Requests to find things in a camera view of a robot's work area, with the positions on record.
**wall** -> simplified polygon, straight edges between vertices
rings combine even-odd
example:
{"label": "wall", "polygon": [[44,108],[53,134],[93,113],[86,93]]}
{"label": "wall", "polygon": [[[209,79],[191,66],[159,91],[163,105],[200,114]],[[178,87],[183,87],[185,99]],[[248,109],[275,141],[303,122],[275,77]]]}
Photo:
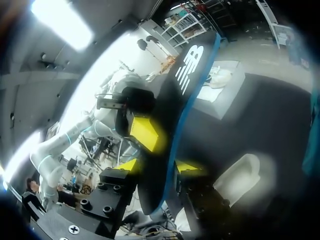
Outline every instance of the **wall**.
{"label": "wall", "polygon": [[171,36],[167,33],[165,33],[163,36],[161,36],[159,33],[163,33],[164,30],[156,24],[153,20],[149,20],[144,22],[141,26],[142,29],[144,29],[146,32],[148,32],[150,35],[154,36],[156,39],[159,40],[161,45],[172,55],[172,56],[177,56],[179,55],[179,50],[182,49],[178,47],[175,49],[172,47],[166,40],[169,39]]}
{"label": "wall", "polygon": [[130,35],[123,36],[112,46],[110,57],[121,60],[140,76],[160,72],[161,63],[166,62],[167,55],[153,41],[147,42],[145,51],[137,44],[139,39],[146,40],[149,35],[140,27]]}

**new balance logo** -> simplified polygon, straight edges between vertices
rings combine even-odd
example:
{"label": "new balance logo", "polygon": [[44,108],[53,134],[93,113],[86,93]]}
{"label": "new balance logo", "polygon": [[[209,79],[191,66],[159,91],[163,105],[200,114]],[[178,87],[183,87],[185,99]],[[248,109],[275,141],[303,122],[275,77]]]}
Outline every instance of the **new balance logo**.
{"label": "new balance logo", "polygon": [[177,81],[181,87],[182,95],[185,94],[187,87],[190,83],[189,74],[192,74],[200,61],[202,53],[204,52],[203,46],[193,45],[184,58],[184,66],[179,67],[175,76],[177,77]]}

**screw head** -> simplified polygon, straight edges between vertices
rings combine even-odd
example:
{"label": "screw head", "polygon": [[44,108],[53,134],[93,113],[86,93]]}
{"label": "screw head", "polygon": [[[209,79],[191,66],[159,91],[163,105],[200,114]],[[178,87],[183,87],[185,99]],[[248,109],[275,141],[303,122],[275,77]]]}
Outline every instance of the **screw head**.
{"label": "screw head", "polygon": [[77,235],[80,232],[80,228],[76,225],[70,225],[68,230],[73,235]]}

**bolt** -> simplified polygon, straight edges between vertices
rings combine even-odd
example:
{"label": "bolt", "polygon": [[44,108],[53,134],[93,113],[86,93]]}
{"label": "bolt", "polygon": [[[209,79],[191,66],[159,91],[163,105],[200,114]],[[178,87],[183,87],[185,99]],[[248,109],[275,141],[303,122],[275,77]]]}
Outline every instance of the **bolt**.
{"label": "bolt", "polygon": [[99,182],[99,183],[98,183],[98,189],[108,190],[108,187],[107,187],[107,185],[106,185],[104,182]]}
{"label": "bolt", "polygon": [[76,225],[70,225],[68,229],[69,232],[73,235],[77,235],[80,232],[80,228]]}
{"label": "bolt", "polygon": [[80,201],[80,204],[81,204],[81,206],[82,206],[84,209],[86,209],[86,210],[91,210],[91,209],[92,209],[92,206],[91,206],[89,200],[87,200],[87,199],[82,199],[82,200]]}
{"label": "bolt", "polygon": [[222,200],[222,205],[225,207],[228,207],[230,205],[230,201],[228,199],[223,199]]}
{"label": "bolt", "polygon": [[110,213],[112,213],[113,210],[114,209],[112,207],[110,207],[110,206],[104,206],[103,209],[102,209],[104,214],[107,215],[107,216],[110,215]]}
{"label": "bolt", "polygon": [[116,193],[118,193],[118,192],[120,192],[120,190],[121,190],[121,186],[115,185],[115,186],[113,186],[113,190],[114,190]]}
{"label": "bolt", "polygon": [[203,207],[198,208],[198,213],[201,214],[205,211],[205,209]]}

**shelf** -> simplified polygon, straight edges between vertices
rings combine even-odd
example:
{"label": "shelf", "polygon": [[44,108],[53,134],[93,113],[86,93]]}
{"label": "shelf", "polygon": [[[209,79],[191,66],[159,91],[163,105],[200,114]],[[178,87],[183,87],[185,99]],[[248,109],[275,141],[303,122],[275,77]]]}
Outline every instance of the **shelf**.
{"label": "shelf", "polygon": [[182,18],[180,18],[178,21],[176,21],[175,24],[169,26],[166,30],[164,30],[163,33],[161,33],[161,35],[163,35],[165,32],[167,32],[170,28],[174,27],[175,25],[177,25],[178,23],[180,23],[183,19],[185,19],[187,16],[192,15],[191,13],[188,13],[186,15],[184,15]]}
{"label": "shelf", "polygon": [[179,44],[175,45],[174,48],[179,47],[180,45],[186,44],[186,43],[187,43],[187,41],[180,42]]}
{"label": "shelf", "polygon": [[184,32],[184,31],[187,30],[188,28],[191,28],[192,26],[197,25],[197,24],[199,24],[199,22],[197,22],[197,21],[194,22],[194,23],[192,23],[192,24],[190,24],[190,25],[187,26],[186,28],[182,29],[182,30],[180,31],[180,33]]}
{"label": "shelf", "polygon": [[180,33],[178,32],[177,34],[173,35],[172,37],[169,38],[168,42],[172,39],[174,39],[176,36],[180,35]]}
{"label": "shelf", "polygon": [[192,38],[194,38],[194,37],[196,37],[196,36],[198,36],[198,35],[200,35],[200,34],[203,34],[203,33],[205,33],[205,32],[206,32],[206,31],[198,32],[198,33],[196,33],[195,35],[192,35],[192,36],[190,36],[190,37],[187,37],[186,40],[192,39]]}

